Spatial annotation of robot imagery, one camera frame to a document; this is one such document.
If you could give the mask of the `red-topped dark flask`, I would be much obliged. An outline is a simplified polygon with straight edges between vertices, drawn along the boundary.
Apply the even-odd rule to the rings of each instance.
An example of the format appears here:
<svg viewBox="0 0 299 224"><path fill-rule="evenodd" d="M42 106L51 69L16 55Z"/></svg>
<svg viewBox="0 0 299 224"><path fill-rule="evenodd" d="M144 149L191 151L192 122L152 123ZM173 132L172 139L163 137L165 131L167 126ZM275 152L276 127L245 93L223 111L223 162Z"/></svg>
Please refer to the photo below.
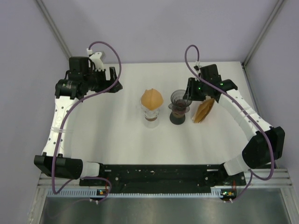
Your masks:
<svg viewBox="0 0 299 224"><path fill-rule="evenodd" d="M185 122L185 110L172 110L170 113L170 121L175 125L181 125Z"/></svg>

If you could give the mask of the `glass beaker with brown band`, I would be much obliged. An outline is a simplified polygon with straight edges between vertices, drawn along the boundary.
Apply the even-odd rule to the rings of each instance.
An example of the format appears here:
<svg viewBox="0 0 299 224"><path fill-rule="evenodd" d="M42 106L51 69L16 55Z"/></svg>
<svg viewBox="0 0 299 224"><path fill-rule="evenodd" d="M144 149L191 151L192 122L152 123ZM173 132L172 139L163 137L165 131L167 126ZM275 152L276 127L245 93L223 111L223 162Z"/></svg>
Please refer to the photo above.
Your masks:
<svg viewBox="0 0 299 224"><path fill-rule="evenodd" d="M158 117L154 117L154 118L144 117L142 123L146 128L153 129L159 125L159 119Z"/></svg>

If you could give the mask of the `single brown coffee filter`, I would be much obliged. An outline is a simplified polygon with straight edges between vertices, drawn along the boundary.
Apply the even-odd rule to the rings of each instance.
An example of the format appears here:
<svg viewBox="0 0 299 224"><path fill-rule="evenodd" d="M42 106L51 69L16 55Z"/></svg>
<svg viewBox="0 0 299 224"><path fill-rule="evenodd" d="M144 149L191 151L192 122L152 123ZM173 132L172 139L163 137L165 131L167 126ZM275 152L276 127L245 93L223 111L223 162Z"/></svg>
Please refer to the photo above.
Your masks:
<svg viewBox="0 0 299 224"><path fill-rule="evenodd" d="M145 90L141 97L141 104L151 111L159 108L163 102L161 93L156 89Z"/></svg>

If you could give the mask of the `clear glass dripper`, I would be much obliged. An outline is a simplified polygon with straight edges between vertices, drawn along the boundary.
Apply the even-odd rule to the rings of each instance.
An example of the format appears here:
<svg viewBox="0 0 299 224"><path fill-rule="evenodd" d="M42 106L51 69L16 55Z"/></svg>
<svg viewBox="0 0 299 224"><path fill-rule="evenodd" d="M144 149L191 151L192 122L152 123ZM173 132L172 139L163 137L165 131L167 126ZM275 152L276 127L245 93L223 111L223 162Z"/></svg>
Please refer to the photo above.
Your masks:
<svg viewBox="0 0 299 224"><path fill-rule="evenodd" d="M140 108L143 111L143 114L146 119L156 119L159 116L160 107L150 110L149 108L145 107L142 103L140 103Z"/></svg>

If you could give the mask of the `grey plastic dripper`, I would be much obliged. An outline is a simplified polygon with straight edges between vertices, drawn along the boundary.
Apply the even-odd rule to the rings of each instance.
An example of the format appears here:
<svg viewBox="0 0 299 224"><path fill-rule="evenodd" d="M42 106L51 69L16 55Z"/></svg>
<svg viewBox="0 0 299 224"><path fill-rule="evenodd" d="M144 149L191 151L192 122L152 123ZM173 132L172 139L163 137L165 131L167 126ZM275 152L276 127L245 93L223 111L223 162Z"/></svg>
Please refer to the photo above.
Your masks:
<svg viewBox="0 0 299 224"><path fill-rule="evenodd" d="M185 96L186 90L176 90L171 94L171 103L168 108L173 112L187 113L190 110L191 100Z"/></svg>

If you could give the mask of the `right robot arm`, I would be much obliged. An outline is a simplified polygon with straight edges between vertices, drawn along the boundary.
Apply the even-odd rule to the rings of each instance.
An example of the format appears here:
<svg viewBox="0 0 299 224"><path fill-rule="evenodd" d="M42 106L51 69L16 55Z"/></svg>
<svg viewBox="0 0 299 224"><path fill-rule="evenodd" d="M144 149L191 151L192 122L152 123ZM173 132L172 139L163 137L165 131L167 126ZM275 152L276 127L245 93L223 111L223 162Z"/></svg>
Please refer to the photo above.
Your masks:
<svg viewBox="0 0 299 224"><path fill-rule="evenodd" d="M191 101L204 101L206 97L214 99L232 116L248 140L238 156L219 166L219 181L228 185L238 173L267 163L274 165L283 152L283 128L274 127L263 120L245 101L232 80L222 80L216 64L204 67L195 65L191 71L196 71L197 76L188 79L184 98Z"/></svg>

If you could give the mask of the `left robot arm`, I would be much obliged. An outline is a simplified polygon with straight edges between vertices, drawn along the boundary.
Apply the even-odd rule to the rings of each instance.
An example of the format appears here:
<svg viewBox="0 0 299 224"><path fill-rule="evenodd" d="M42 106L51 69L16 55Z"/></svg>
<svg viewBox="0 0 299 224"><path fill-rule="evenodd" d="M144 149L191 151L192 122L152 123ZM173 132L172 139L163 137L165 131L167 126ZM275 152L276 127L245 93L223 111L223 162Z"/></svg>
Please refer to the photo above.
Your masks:
<svg viewBox="0 0 299 224"><path fill-rule="evenodd" d="M90 91L116 93L122 89L114 67L109 68L110 79L106 79L101 58L102 52L88 57L70 57L66 77L55 86L55 112L50 134L42 155L34 158L34 164L48 177L78 179L87 176L96 185L105 182L103 164L71 157L71 140L78 111L73 106L78 106Z"/></svg>

